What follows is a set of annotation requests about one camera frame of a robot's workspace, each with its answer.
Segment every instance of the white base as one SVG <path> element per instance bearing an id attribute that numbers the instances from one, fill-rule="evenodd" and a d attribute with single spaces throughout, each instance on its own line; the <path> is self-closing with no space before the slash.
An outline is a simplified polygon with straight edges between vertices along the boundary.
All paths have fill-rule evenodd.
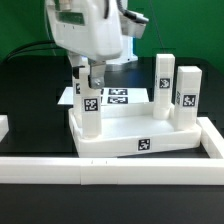
<path id="1" fill-rule="evenodd" d="M 201 128 L 198 125 L 190 130 L 175 131 L 172 118 L 153 119 L 153 105 L 141 103 L 103 106 L 102 135 L 92 139 L 82 138 L 82 128 L 78 127 L 73 109 L 70 109 L 69 125 L 79 156 L 118 157 L 199 146 Z M 139 141 L 144 139 L 150 139 L 150 147 L 140 151 Z"/>
<path id="2" fill-rule="evenodd" d="M 6 115 L 0 115 L 0 142 L 9 131 L 8 118 Z"/>

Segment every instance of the black table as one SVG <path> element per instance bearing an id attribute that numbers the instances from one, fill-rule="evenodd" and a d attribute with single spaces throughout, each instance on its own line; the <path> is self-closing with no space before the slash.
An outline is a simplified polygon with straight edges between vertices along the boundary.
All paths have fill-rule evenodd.
<path id="1" fill-rule="evenodd" d="M 199 116 L 224 136 L 224 76 L 202 59 L 177 58 L 203 71 Z M 124 72 L 108 72 L 107 87 L 147 88 L 153 100 L 154 58 Z M 57 102 L 71 86 L 65 57 L 23 56 L 0 67 L 0 114 L 10 131 L 0 156 L 77 157 L 68 127 L 69 106 Z M 143 157 L 207 158 L 203 147 Z M 223 223 L 222 186 L 0 185 L 1 223 Z"/>

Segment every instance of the black cable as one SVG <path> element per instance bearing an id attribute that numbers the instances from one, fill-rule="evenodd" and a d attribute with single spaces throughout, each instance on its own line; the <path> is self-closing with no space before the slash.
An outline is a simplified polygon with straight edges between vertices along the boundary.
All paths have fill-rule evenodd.
<path id="1" fill-rule="evenodd" d="M 131 12 L 127 9 L 123 8 L 121 0 L 117 0 L 117 7 L 119 11 L 128 19 L 134 21 L 135 23 L 142 23 L 142 24 L 147 24 L 149 22 L 148 18 L 145 17 L 138 17 L 138 15 L 134 12 Z"/>
<path id="2" fill-rule="evenodd" d="M 25 44 L 23 46 L 20 46 L 18 48 L 16 48 L 15 50 L 11 51 L 3 60 L 2 62 L 0 63 L 3 64 L 3 63 L 7 63 L 12 57 L 14 57 L 16 54 L 21 54 L 21 53 L 26 53 L 26 52 L 31 52 L 31 51 L 40 51 L 40 50 L 50 50 L 50 49 L 53 49 L 52 47 L 51 48 L 41 48 L 41 49 L 31 49 L 31 50 L 25 50 L 27 48 L 30 48 L 30 47 L 35 47 L 35 46 L 40 46 L 40 45 L 47 45 L 47 44 L 55 44 L 54 41 L 52 40 L 49 40 L 49 41 L 37 41 L 37 42 L 32 42 L 32 43 L 29 43 L 29 44 Z"/>
<path id="3" fill-rule="evenodd" d="M 125 9 L 123 8 L 121 0 L 117 0 L 117 7 L 118 7 L 119 11 L 124 15 Z"/>
<path id="4" fill-rule="evenodd" d="M 34 51 L 46 51 L 46 50 L 63 50 L 63 48 L 61 47 L 50 47 L 50 48 L 38 48 L 38 49 L 32 49 L 32 50 L 24 50 L 24 51 L 18 51 L 18 52 L 14 52 L 13 54 L 10 54 L 10 56 L 6 57 L 1 63 L 0 65 L 7 63 L 10 59 L 12 59 L 14 56 L 18 55 L 18 54 L 25 54 L 28 52 L 34 52 Z"/>
<path id="5" fill-rule="evenodd" d="M 104 19 L 107 19 L 109 17 L 110 12 L 110 0 L 105 0 L 105 14 Z"/>
<path id="6" fill-rule="evenodd" d="M 152 0 L 149 0 L 149 4 L 150 4 L 151 11 L 152 11 L 153 20 L 155 21 L 156 33 L 157 33 L 157 36 L 159 38 L 161 48 L 163 49 L 163 53 L 165 53 L 166 50 L 165 50 L 165 47 L 164 47 L 164 44 L 163 44 L 163 41 L 162 41 L 162 37 L 161 37 L 160 32 L 159 32 L 159 26 L 158 26 L 158 23 L 157 23 L 157 18 L 156 18 L 156 14 L 155 14 L 155 11 L 154 11 L 153 4 L 152 4 Z"/>

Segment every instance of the qr-like tag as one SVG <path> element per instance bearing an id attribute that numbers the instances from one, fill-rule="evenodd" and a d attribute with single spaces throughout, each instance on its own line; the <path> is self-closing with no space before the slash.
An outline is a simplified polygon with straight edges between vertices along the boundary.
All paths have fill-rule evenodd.
<path id="1" fill-rule="evenodd" d="M 183 107 L 195 107 L 197 95 L 184 95 Z"/>
<path id="2" fill-rule="evenodd" d="M 180 105 L 180 93 L 177 91 L 176 103 Z"/>
<path id="3" fill-rule="evenodd" d="M 75 84 L 75 91 L 76 91 L 76 94 L 79 95 L 81 92 L 80 92 L 80 83 L 76 83 Z"/>
<path id="4" fill-rule="evenodd" d="M 128 104 L 128 97 L 108 97 L 108 104 Z"/>
<path id="5" fill-rule="evenodd" d="M 128 95 L 127 89 L 109 89 L 109 95 Z"/>
<path id="6" fill-rule="evenodd" d="M 97 98 L 84 99 L 84 108 L 85 108 L 85 112 L 99 111 L 98 99 Z"/>
<path id="7" fill-rule="evenodd" d="M 141 139 L 138 142 L 138 151 L 144 151 L 150 149 L 150 139 Z"/>
<path id="8" fill-rule="evenodd" d="M 171 80 L 169 78 L 161 78 L 159 81 L 160 89 L 169 89 L 171 84 Z"/>

